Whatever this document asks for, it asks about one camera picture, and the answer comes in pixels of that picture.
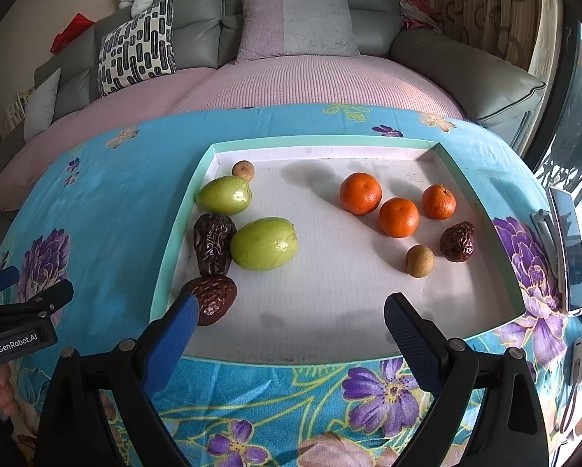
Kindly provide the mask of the person's left hand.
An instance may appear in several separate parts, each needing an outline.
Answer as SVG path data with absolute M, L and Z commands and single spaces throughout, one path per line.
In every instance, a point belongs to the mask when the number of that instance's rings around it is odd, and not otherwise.
M 11 382 L 11 364 L 0 365 L 0 411 L 8 418 L 23 418 L 22 408 L 16 398 Z

